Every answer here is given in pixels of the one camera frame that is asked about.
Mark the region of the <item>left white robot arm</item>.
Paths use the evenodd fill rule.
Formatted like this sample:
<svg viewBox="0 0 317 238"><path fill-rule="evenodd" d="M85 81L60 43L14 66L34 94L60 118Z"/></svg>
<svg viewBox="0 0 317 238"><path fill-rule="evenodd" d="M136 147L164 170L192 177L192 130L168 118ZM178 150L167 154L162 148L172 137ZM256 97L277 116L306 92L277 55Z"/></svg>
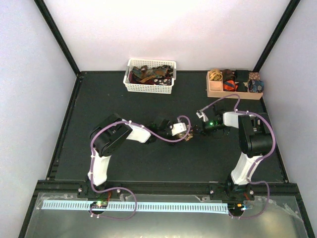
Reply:
<svg viewBox="0 0 317 238"><path fill-rule="evenodd" d="M149 125L141 125L112 114L101 122L90 134L91 165L88 178L89 192L95 197L106 193L107 170L112 154L126 140L142 144L154 143L157 139L168 143L185 140L191 130L191 122L186 116L179 116L177 122L162 119Z"/></svg>

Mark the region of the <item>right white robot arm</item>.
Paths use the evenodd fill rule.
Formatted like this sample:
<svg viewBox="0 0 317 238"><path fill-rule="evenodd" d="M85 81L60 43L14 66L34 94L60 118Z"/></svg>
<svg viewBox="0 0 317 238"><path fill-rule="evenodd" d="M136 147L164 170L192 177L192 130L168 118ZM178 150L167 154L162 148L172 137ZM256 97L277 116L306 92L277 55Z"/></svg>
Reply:
<svg viewBox="0 0 317 238"><path fill-rule="evenodd" d="M223 112L215 119L208 119L204 109L196 112L202 120L204 133L232 127L238 129L241 155L225 187L225 194L231 200L243 194L242 185L247 185L259 163L275 150L276 139L267 113L253 113L234 109Z"/></svg>

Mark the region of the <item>paisley patterned necktie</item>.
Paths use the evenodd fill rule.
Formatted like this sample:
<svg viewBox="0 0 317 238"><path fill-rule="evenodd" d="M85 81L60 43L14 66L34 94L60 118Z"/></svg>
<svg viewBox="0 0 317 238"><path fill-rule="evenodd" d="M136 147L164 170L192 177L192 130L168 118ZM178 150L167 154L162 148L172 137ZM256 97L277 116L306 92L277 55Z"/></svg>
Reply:
<svg viewBox="0 0 317 238"><path fill-rule="evenodd" d="M187 134L188 128L189 128L188 125L186 125L186 129L183 132L177 134L176 136L179 139L183 138L184 141L189 141L190 139L193 138L193 130L190 129L190 132Z"/></svg>

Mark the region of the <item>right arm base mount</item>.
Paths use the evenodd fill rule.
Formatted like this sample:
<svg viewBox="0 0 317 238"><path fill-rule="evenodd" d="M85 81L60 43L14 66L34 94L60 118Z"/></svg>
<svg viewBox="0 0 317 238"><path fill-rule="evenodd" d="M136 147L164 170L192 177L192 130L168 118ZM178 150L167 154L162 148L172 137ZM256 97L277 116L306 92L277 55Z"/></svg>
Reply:
<svg viewBox="0 0 317 238"><path fill-rule="evenodd" d="M224 183L213 183L209 185L210 197L212 200L228 201L244 201L254 200L251 194L252 187L247 185L228 185Z"/></svg>

